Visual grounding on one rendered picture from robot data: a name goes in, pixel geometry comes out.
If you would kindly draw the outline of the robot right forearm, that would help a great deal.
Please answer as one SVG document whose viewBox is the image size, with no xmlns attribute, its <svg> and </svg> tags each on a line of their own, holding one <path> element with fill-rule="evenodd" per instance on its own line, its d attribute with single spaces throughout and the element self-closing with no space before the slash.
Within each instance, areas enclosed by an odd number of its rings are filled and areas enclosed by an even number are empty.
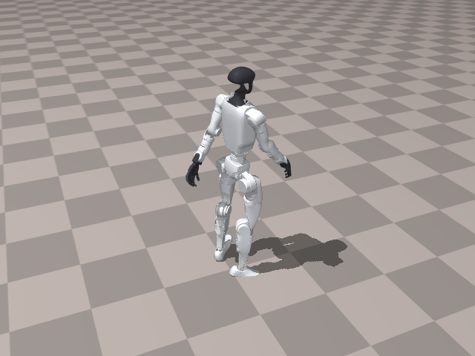
<svg viewBox="0 0 475 356">
<path fill-rule="evenodd" d="M 269 153 L 266 153 L 266 155 L 269 158 L 272 158 L 278 165 L 280 165 L 282 162 L 287 162 L 286 156 L 284 156 L 276 147 L 275 143 L 273 141 L 270 141 L 268 144 L 268 149 Z"/>
</svg>

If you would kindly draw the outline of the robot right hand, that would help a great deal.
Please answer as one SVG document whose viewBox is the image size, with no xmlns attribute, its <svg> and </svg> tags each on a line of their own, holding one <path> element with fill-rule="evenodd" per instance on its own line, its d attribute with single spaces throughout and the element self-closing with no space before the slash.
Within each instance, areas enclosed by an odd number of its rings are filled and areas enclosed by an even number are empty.
<svg viewBox="0 0 475 356">
<path fill-rule="evenodd" d="M 287 164 L 286 164 L 285 162 L 282 162 L 282 163 L 280 164 L 280 166 L 281 166 L 282 168 L 285 168 L 285 169 L 286 169 L 284 172 L 288 172 L 288 173 L 285 174 L 285 175 L 288 175 L 288 176 L 286 176 L 286 178 L 288 178 L 288 177 L 291 176 L 291 165 L 290 165 L 288 159 L 287 159 L 287 162 L 288 162 Z"/>
</svg>

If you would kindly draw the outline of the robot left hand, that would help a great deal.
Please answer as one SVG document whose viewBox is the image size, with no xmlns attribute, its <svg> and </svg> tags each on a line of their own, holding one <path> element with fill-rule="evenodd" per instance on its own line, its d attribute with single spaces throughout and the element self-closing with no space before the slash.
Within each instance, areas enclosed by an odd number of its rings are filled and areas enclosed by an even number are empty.
<svg viewBox="0 0 475 356">
<path fill-rule="evenodd" d="M 188 173 L 186 174 L 186 181 L 189 183 L 189 185 L 191 185 L 193 187 L 196 186 L 194 184 L 195 176 L 197 177 L 197 181 L 200 181 L 200 178 L 198 176 L 198 170 L 199 170 L 199 165 L 202 165 L 202 162 L 198 162 L 199 157 L 200 157 L 199 153 L 196 153 L 194 155 L 194 158 L 192 160 L 193 163 L 189 167 Z"/>
</svg>

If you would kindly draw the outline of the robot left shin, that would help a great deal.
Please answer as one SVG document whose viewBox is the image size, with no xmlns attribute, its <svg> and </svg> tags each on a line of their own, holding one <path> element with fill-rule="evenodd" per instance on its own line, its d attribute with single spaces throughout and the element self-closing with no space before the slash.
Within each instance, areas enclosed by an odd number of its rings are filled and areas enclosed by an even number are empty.
<svg viewBox="0 0 475 356">
<path fill-rule="evenodd" d="M 216 217 L 215 217 L 214 225 L 215 225 L 215 231 L 216 231 L 216 234 L 217 234 L 217 250 L 220 247 L 220 250 L 222 251 L 224 249 L 224 241 L 225 241 L 225 237 L 226 237 L 226 232 L 227 232 L 228 227 L 229 227 L 229 217 L 230 217 L 230 215 L 228 217 L 219 217 L 218 216 L 217 210 L 218 210 L 220 204 L 221 204 L 221 202 L 219 202 L 217 204 L 216 209 L 215 209 Z"/>
</svg>

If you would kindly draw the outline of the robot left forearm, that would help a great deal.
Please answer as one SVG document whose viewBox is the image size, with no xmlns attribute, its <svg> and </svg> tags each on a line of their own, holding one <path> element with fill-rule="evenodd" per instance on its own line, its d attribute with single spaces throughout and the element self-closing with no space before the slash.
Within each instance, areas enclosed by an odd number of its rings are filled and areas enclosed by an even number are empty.
<svg viewBox="0 0 475 356">
<path fill-rule="evenodd" d="M 198 148 L 198 150 L 196 152 L 196 153 L 199 153 L 199 155 L 200 155 L 198 162 L 203 162 L 203 160 L 205 159 L 205 156 L 208 154 L 209 149 L 210 149 L 210 147 L 211 147 L 211 145 L 214 141 L 214 137 L 212 135 L 210 135 L 207 132 L 207 130 L 208 130 L 208 128 L 206 129 L 206 131 L 203 135 L 203 140 L 200 143 L 200 147 Z"/>
</svg>

